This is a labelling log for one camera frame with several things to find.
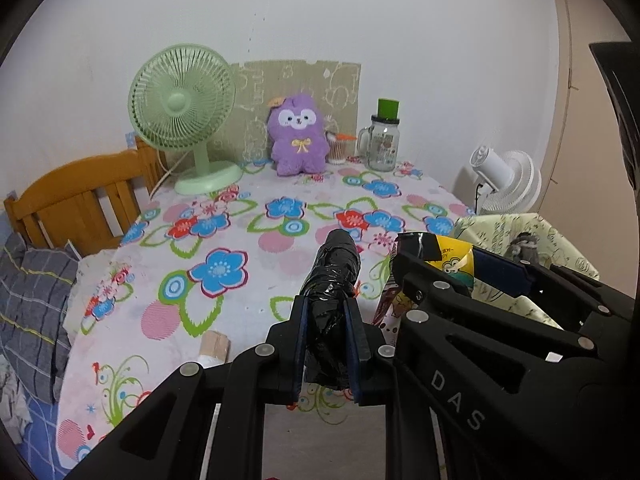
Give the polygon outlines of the white floor fan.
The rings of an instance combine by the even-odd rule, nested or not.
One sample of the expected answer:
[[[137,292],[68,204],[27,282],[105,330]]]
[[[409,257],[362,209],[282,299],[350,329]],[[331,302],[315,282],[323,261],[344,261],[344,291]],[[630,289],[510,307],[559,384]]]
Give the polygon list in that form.
[[[529,154],[499,154],[481,145],[472,153],[470,165],[478,177],[477,214],[524,214],[533,209],[541,190],[541,173]]]

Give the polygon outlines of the grey plaid pillow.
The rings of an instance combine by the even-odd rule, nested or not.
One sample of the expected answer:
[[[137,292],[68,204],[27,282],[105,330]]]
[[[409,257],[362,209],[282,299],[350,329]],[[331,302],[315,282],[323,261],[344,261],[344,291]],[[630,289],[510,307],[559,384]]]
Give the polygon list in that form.
[[[79,259],[13,233],[1,248],[1,351],[26,391],[58,403],[70,341],[63,322]]]

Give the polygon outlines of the cotton swab jar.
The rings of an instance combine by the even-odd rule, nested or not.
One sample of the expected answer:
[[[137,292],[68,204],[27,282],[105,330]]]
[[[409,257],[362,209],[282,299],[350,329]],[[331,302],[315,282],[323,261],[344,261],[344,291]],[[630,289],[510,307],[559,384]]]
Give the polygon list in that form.
[[[327,131],[326,140],[329,144],[329,153],[326,155],[326,161],[329,164],[344,164],[349,157],[355,155],[357,137],[354,134]]]

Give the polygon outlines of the green desk fan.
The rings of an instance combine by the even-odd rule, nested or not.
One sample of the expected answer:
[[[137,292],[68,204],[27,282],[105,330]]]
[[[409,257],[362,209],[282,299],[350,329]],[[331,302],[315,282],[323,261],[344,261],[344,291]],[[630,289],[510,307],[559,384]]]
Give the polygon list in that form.
[[[193,155],[194,166],[177,178],[176,193],[218,192],[241,179],[238,164],[208,156],[208,142],[228,120],[234,99],[230,65],[198,44],[161,50],[134,76],[128,94],[134,131],[151,148]]]

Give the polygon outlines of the green cup on jar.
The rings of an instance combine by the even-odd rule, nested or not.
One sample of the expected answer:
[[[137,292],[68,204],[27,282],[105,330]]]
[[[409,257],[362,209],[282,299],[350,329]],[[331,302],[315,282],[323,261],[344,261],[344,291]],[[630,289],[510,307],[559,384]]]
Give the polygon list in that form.
[[[376,116],[386,122],[398,122],[399,102],[391,99],[378,100],[378,112]]]

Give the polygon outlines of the glass mason jar mug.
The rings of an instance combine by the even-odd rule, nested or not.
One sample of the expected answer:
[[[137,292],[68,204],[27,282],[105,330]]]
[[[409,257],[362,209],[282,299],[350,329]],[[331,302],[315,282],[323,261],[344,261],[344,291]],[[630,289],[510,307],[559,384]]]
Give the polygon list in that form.
[[[398,119],[372,115],[371,125],[358,132],[357,155],[373,171],[393,171],[396,167],[399,138]]]

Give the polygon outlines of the grey sock bundle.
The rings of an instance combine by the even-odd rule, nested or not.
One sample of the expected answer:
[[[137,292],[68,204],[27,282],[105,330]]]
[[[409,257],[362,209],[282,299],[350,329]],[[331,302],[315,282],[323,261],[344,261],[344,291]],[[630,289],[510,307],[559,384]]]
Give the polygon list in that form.
[[[529,232],[521,232],[510,241],[504,256],[515,262],[539,262],[538,237]]]

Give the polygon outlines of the yellow cartoon snack pack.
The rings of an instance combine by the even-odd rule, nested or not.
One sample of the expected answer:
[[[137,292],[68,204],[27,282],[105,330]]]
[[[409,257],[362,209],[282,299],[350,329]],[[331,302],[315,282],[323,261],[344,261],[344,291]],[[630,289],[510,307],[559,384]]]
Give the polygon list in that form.
[[[385,280],[382,295],[376,307],[372,324],[382,330],[387,340],[394,341],[398,332],[401,315],[418,306],[401,290],[400,279],[393,274],[393,261],[403,249],[442,271],[467,292],[474,287],[474,259],[472,244],[449,236],[427,232],[410,232],[398,235],[390,253],[390,275]]]

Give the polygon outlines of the yellow patterned fabric storage box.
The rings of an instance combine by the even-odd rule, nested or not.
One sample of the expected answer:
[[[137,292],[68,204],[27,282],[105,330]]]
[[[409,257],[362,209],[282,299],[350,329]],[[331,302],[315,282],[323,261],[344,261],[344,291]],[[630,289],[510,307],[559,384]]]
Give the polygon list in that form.
[[[450,236],[513,261],[524,259],[547,269],[552,264],[566,266],[600,280],[599,271],[539,214],[485,214],[460,218]],[[532,300],[523,295],[509,296],[478,278],[474,280],[472,298],[523,318],[560,328],[555,318]]]

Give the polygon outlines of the purple plush toy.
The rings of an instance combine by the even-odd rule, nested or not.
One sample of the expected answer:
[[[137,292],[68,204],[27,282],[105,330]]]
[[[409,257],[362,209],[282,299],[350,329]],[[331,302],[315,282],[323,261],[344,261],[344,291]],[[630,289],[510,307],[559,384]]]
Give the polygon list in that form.
[[[322,174],[329,143],[323,116],[312,96],[299,93],[271,107],[267,120],[271,159],[279,177]]]

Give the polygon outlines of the beige wardrobe door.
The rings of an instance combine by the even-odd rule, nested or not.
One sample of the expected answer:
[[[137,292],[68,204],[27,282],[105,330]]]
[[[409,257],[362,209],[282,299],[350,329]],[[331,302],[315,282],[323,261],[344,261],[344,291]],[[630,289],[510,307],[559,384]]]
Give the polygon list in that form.
[[[540,214],[592,263],[602,281],[636,293],[638,223],[617,119],[589,46],[625,41],[602,0],[555,0],[559,79],[542,163]]]

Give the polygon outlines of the floral tablecloth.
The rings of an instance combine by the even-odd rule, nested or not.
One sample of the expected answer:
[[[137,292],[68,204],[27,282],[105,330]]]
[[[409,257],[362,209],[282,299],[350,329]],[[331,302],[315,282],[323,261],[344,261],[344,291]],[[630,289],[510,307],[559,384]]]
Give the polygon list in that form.
[[[329,232],[344,229],[356,243],[355,292],[370,320],[396,236],[447,235],[468,212],[408,162],[387,174],[353,162],[287,178],[256,162],[220,192],[164,186],[114,254],[78,281],[58,402],[61,465],[75,466],[178,366],[204,361],[215,334],[228,338],[230,356],[263,341],[290,315]]]

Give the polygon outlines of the crumpled white cloth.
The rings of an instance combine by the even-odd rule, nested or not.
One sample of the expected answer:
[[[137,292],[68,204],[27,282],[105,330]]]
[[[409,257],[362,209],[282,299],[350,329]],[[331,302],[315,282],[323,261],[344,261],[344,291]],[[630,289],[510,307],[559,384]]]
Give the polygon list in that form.
[[[32,423],[23,386],[4,356],[0,356],[0,416],[12,442],[23,442],[26,428]]]

